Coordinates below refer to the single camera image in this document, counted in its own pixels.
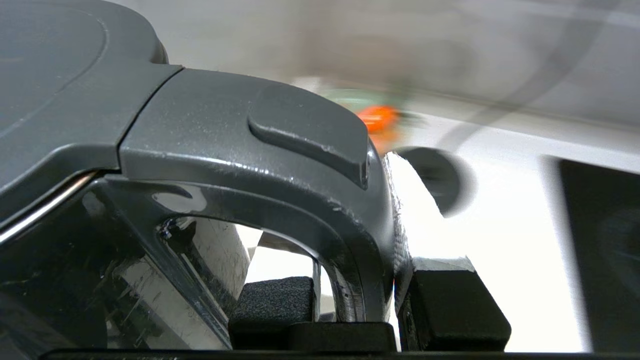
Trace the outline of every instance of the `black foam pad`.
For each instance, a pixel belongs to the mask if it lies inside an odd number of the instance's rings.
[[[311,322],[314,282],[309,277],[245,284],[229,318],[229,336],[236,350],[286,349],[286,328]]]

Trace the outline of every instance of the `gray handle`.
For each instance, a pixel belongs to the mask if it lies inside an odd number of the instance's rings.
[[[183,70],[140,113],[120,161],[124,177],[110,180],[114,199],[157,261],[170,260],[156,246],[168,219],[259,227],[326,268],[340,320],[386,320],[390,194],[366,128],[348,110],[285,84]],[[191,205],[167,208],[154,200],[159,194]],[[187,269],[171,275],[196,286]]]

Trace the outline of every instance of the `gray plastic lid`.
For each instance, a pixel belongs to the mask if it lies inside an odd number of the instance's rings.
[[[0,0],[0,226],[117,147],[181,67],[151,25],[104,1]]]

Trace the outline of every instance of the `black panel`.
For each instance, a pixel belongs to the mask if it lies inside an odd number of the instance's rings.
[[[396,351],[394,329],[387,322],[297,323],[288,329],[288,350],[304,352]]]
[[[559,163],[594,351],[640,351],[640,176]]]

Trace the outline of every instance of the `black rubber block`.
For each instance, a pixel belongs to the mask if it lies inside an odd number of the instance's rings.
[[[309,277],[245,284],[228,323],[233,348],[286,349],[288,326],[312,321],[315,301]]]
[[[502,351],[511,326],[476,272],[416,271],[398,314],[403,351]]]

